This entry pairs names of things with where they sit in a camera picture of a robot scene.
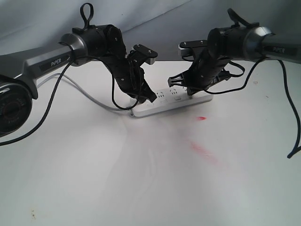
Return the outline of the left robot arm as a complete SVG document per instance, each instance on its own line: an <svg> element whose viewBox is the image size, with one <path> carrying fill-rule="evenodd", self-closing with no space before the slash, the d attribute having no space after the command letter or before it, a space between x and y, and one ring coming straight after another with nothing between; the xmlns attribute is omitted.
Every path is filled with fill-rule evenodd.
<svg viewBox="0 0 301 226"><path fill-rule="evenodd" d="M0 134L18 130L38 98L36 81L54 70L101 61L120 90L140 103L153 102L156 94L144 78L142 64L153 64L157 53L136 45L127 53L121 30L111 24L74 28L53 45L0 57Z"/></svg>

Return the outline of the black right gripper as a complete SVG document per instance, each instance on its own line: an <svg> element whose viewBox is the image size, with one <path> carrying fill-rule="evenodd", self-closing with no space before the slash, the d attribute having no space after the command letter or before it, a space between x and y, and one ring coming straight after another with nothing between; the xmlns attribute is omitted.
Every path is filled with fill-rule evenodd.
<svg viewBox="0 0 301 226"><path fill-rule="evenodd" d="M167 83L169 87L188 87L187 95L191 97L197 94L200 89L209 88L215 77L229 62L229 57L215 59L209 54L208 50L203 50L192 63L188 72L169 77Z"/></svg>

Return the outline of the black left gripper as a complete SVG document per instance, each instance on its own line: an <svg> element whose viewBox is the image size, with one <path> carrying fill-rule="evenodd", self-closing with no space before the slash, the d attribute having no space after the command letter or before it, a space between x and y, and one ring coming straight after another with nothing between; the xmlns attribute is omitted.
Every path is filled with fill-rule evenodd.
<svg viewBox="0 0 301 226"><path fill-rule="evenodd" d="M103 56L104 65L113 75L121 91L133 99L134 105L142 104L146 100L153 103L157 98L144 80L140 68L144 62L145 59L140 53L107 53Z"/></svg>

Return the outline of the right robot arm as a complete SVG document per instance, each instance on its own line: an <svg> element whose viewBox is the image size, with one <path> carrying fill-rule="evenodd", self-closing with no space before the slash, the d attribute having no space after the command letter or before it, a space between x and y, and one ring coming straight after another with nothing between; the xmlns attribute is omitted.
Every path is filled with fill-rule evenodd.
<svg viewBox="0 0 301 226"><path fill-rule="evenodd" d="M259 63L264 60L301 62L301 38L275 34L258 22L249 23L233 9L227 10L233 25L212 29L207 39L179 44L182 58L193 57L190 67L168 78L168 85L186 87L189 96L221 81L238 77L225 70L236 60Z"/></svg>

